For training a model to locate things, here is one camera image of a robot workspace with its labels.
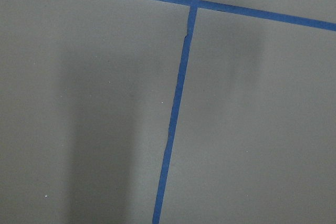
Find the blue tape grid lines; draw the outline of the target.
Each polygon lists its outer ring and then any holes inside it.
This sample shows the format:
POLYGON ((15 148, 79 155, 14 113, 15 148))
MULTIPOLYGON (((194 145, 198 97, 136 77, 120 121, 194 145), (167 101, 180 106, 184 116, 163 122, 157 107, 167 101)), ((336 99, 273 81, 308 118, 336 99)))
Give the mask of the blue tape grid lines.
POLYGON ((326 22, 322 20, 310 19, 305 17, 268 12, 265 10, 258 10, 254 8, 247 8, 242 6, 228 5, 224 3, 217 3, 205 0, 153 0, 171 4, 184 5, 189 7, 186 35, 183 41, 183 49, 180 59, 180 65, 177 74, 177 82, 174 92, 174 99, 171 109, 169 128, 167 132, 167 141, 165 150, 163 153, 162 167, 160 172, 160 179, 157 187, 156 199, 153 208, 152 223, 159 223, 162 205, 164 200, 166 181, 170 168, 171 155, 173 150, 176 126, 178 122, 178 114, 180 111, 180 104, 183 94, 185 76, 187 71, 188 58, 190 53, 191 42, 193 38, 193 32, 196 22, 196 15, 199 9, 208 9, 213 11, 231 13, 235 15, 243 15, 249 17, 255 17, 258 19, 267 19, 286 24, 294 24, 305 27, 318 28, 323 30, 335 31, 335 23, 326 22))

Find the brown paper table cover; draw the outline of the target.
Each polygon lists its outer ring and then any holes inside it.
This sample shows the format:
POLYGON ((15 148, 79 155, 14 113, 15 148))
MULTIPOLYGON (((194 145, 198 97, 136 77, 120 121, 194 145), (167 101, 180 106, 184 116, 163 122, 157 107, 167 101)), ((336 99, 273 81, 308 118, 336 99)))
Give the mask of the brown paper table cover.
MULTIPOLYGON (((152 223, 188 13, 1 0, 1 223, 152 223)), ((197 11, 159 223, 335 223, 335 31, 197 11)))

